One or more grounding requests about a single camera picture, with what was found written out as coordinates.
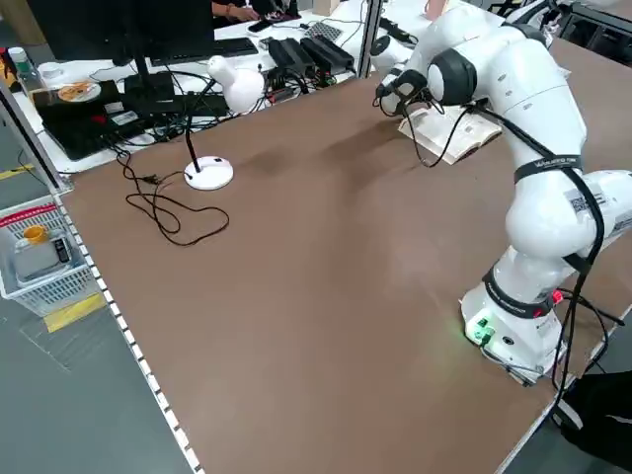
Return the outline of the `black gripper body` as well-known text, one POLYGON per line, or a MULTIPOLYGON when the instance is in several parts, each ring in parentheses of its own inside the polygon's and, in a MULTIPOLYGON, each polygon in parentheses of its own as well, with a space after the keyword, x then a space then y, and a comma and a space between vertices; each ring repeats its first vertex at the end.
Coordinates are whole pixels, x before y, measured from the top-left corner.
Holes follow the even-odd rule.
POLYGON ((393 81, 393 90, 399 103, 414 99, 428 85, 427 78, 415 69, 407 69, 393 81))

